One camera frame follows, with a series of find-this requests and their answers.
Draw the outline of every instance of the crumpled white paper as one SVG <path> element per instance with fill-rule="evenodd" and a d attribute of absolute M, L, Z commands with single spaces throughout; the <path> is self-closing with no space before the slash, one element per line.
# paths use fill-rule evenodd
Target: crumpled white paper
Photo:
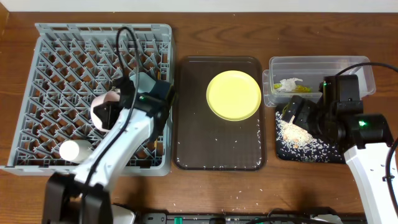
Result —
<path fill-rule="evenodd" d="M 278 92 L 291 92 L 293 90 L 296 89 L 297 85 L 296 85 L 296 81 L 300 81 L 302 82 L 302 79 L 299 78 L 288 78 L 288 79 L 283 79 L 280 81 L 280 84 L 282 84 L 282 86 L 278 89 L 276 89 L 276 91 Z"/>

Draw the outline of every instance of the brown tray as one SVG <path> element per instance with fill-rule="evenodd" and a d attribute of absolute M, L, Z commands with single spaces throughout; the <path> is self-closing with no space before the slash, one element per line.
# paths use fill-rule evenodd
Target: brown tray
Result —
<path fill-rule="evenodd" d="M 187 57 L 176 80 L 173 161 L 185 170 L 258 170 L 267 161 L 264 101 L 243 121 L 227 121 L 210 110 L 206 89 L 227 70 L 252 76 L 261 86 L 262 69 L 252 57 Z"/>

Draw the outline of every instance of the yellow plate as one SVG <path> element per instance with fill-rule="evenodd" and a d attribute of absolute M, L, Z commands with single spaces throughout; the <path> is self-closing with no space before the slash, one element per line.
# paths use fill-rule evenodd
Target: yellow plate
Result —
<path fill-rule="evenodd" d="M 257 82 L 240 71 L 226 71 L 214 77 L 206 91 L 210 109 L 220 118 L 241 121 L 260 106 L 261 90 Z"/>

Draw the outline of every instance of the white cup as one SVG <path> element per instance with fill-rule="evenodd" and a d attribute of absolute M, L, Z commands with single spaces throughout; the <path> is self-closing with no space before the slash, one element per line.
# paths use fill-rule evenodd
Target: white cup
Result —
<path fill-rule="evenodd" d="M 81 163 L 93 152 L 91 147 L 91 143 L 86 140 L 68 140 L 61 144 L 60 155 L 66 161 Z"/>

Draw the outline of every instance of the wooden table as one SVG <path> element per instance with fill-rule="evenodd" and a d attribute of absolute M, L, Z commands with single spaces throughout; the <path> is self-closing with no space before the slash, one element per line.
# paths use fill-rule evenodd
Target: wooden table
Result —
<path fill-rule="evenodd" d="M 19 13 L 12 12 L 0 43 L 0 164 L 9 157 L 33 49 L 35 22 L 166 23 L 177 63 L 188 55 L 248 55 L 268 68 L 273 56 L 365 55 L 398 65 L 398 14 L 310 13 Z M 382 113 L 398 135 L 398 74 L 373 68 L 377 92 L 367 113 Z M 287 162 L 276 157 L 274 111 L 266 109 L 266 166 L 259 172 L 187 172 L 165 177 L 121 177 L 112 200 L 171 213 L 267 213 L 329 206 L 363 213 L 346 165 Z M 0 223 L 38 223 L 48 177 L 0 172 Z"/>

